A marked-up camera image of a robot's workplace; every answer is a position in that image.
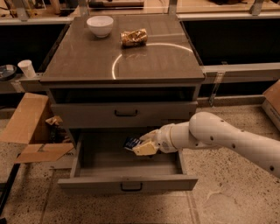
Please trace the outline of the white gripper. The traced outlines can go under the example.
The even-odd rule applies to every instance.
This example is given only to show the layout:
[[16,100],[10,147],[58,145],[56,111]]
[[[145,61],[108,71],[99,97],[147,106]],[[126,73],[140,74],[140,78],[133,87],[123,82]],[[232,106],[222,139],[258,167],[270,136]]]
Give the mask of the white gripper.
[[160,129],[154,129],[149,133],[146,133],[140,137],[140,140],[144,141],[139,145],[132,148],[133,152],[137,156],[151,156],[155,155],[158,150],[163,153],[173,153],[177,149],[172,144],[171,130],[173,124],[167,124]]

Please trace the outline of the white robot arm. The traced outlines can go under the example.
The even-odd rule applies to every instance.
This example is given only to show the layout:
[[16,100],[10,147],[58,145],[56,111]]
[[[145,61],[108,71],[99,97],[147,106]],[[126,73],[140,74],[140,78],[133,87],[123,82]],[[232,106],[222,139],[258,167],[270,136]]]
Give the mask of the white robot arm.
[[280,178],[279,141],[237,129],[208,112],[196,113],[189,122],[167,124],[155,129],[141,136],[140,143],[132,150],[138,156],[149,156],[158,151],[200,150],[213,145],[228,148]]

